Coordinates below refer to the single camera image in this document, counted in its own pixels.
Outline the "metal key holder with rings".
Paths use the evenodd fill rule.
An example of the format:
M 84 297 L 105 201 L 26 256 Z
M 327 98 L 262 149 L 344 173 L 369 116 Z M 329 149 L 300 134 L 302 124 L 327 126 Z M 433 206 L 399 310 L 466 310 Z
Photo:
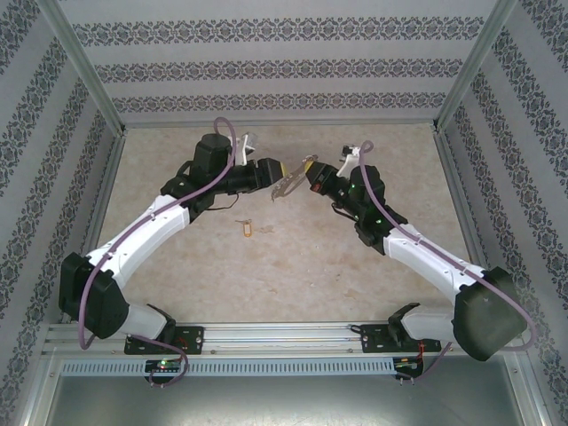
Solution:
M 319 159 L 316 154 L 308 155 L 302 159 L 300 165 L 288 172 L 272 189 L 271 201 L 286 198 L 292 194 L 305 180 L 307 170 Z

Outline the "grey metal base panel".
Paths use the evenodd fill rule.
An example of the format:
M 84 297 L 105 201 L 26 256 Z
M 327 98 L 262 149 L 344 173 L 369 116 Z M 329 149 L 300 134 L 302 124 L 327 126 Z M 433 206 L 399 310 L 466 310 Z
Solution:
M 536 426 L 492 378 L 196 377 L 164 390 L 141 378 L 61 377 L 27 426 Z

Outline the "aluminium frame corner post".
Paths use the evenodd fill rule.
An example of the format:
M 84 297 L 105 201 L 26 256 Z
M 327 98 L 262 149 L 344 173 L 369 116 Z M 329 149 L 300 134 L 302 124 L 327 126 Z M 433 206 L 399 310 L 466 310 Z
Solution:
M 480 30 L 477 40 L 463 63 L 461 71 L 457 75 L 456 81 L 448 92 L 437 118 L 433 121 L 432 129 L 436 133 L 447 127 L 497 36 L 502 31 L 518 3 L 519 0 L 496 0 L 491 13 Z
M 35 0 L 115 136 L 125 125 L 58 0 Z

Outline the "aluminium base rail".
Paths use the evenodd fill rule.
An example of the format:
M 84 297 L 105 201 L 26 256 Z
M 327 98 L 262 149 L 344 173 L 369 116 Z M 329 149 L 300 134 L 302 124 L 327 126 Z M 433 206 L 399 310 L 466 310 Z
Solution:
M 364 351 L 361 335 L 352 326 L 384 330 L 384 322 L 352 325 L 342 322 L 315 323 L 203 323 L 182 324 L 177 327 L 169 345 L 190 356 L 273 356 L 315 357 L 317 355 L 418 356 L 439 354 L 444 341 L 429 338 L 411 340 L 400 351 L 389 349 L 385 343 L 375 351 Z M 155 343 L 146 343 L 133 335 L 117 333 L 107 339 L 95 339 L 84 351 L 77 342 L 75 324 L 50 326 L 41 353 L 43 355 L 131 355 L 156 356 L 169 352 Z

